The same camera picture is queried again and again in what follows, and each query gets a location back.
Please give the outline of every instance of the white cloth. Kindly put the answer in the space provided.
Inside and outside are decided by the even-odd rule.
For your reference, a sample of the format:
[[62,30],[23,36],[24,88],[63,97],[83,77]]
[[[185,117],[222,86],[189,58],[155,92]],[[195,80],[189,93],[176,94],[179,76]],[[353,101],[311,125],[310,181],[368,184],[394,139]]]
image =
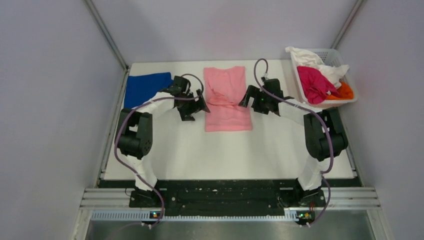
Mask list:
[[346,73],[348,72],[349,65],[345,64],[338,67],[318,65],[316,69],[318,69],[321,74],[326,77],[336,89],[338,89],[342,86],[342,84],[340,83],[340,79],[342,79],[343,76],[346,75]]
[[309,50],[288,46],[285,51],[291,53],[291,58],[297,66],[316,68],[318,65],[324,65],[321,57]]
[[336,89],[342,86],[340,79],[348,72],[349,65],[341,65],[338,67],[327,66],[324,64],[320,56],[306,49],[288,46],[285,48],[285,51],[290,53],[291,58],[296,63],[296,67],[304,66],[317,69],[328,79],[328,81],[330,81],[330,83],[334,85]]

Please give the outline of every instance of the pink cloth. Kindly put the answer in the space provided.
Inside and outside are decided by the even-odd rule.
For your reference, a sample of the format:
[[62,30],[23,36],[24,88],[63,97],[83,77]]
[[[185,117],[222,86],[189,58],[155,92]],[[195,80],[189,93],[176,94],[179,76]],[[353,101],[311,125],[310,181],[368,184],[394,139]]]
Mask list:
[[308,66],[298,66],[300,82],[302,83],[303,93],[310,104],[320,104],[331,95],[340,97],[340,93],[334,85],[315,68]]
[[229,69],[206,67],[203,70],[206,112],[206,132],[252,130],[249,108],[239,106],[246,93],[244,66]]

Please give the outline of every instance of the orange cloth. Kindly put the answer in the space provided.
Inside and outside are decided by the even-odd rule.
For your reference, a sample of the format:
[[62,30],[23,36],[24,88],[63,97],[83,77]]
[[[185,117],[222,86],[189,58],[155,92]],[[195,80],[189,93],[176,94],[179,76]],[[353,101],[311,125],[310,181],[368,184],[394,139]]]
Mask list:
[[340,83],[341,83],[341,87],[337,89],[337,92],[340,94],[340,97],[336,97],[334,95],[328,95],[326,100],[354,99],[354,91],[352,91],[351,87],[342,81]]

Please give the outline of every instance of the metal pole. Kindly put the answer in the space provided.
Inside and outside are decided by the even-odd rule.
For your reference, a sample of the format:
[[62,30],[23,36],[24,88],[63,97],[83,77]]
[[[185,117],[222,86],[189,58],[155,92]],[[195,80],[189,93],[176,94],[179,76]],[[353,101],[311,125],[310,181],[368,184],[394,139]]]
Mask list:
[[94,5],[93,1],[92,0],[83,0],[83,1],[86,4],[91,15],[93,16],[95,23],[97,24],[98,28],[100,29],[101,33],[103,34],[104,38],[106,39],[107,43],[109,44],[109,47],[112,50],[113,54],[115,55],[116,59],[118,60],[119,64],[121,65],[121,67],[124,70],[127,70],[128,64],[125,62],[124,57],[122,56],[122,54],[119,51],[114,39],[112,38],[111,34],[109,33],[109,30],[105,25],[105,22],[103,22],[102,17],[100,17],[100,14],[97,11],[97,8]]
[[358,15],[359,10],[361,7],[367,2],[367,0],[357,0],[355,5],[352,8],[352,11],[350,11],[349,16],[347,17],[346,21],[344,22],[343,27],[341,28],[340,32],[338,33],[337,37],[335,38],[334,42],[331,45],[332,49],[337,49],[340,45],[340,42],[342,41],[343,37],[345,36],[346,32],[348,31],[348,28],[350,27],[352,21],[355,19],[355,17]]

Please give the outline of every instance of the crumpled clothing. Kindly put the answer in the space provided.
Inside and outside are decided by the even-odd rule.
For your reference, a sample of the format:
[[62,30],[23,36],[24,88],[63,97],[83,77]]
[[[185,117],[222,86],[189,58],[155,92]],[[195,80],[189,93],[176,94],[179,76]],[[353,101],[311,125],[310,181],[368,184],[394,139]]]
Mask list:
[[313,67],[298,66],[302,89],[310,104],[320,104],[331,94],[341,97],[334,85],[321,72]]

